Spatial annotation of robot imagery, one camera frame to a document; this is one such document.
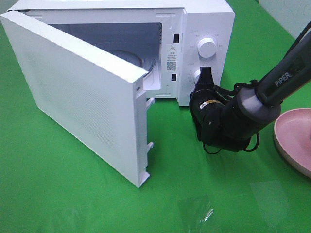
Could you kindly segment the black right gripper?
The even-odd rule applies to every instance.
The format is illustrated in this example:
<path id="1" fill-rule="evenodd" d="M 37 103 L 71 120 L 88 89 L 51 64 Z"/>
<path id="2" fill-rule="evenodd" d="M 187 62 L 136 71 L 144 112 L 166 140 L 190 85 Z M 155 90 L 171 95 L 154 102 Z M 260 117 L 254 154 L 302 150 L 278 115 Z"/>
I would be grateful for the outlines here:
<path id="1" fill-rule="evenodd" d="M 199 141 L 210 146 L 223 146 L 225 136 L 220 122 L 224 105 L 212 88 L 211 67 L 200 67 L 200 76 L 190 97 L 190 112 Z"/>

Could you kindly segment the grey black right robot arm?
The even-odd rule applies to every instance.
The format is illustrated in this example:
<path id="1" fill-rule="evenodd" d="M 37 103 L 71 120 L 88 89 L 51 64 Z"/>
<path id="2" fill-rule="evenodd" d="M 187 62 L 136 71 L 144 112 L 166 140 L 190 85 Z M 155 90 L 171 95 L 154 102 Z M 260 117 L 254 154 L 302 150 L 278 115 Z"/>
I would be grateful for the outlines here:
<path id="1" fill-rule="evenodd" d="M 254 151 L 259 131 L 280 116 L 281 103 L 311 80 L 311 25 L 303 29 L 283 59 L 261 80 L 215 85 L 210 67 L 201 67 L 190 95 L 190 113 L 203 147 Z"/>

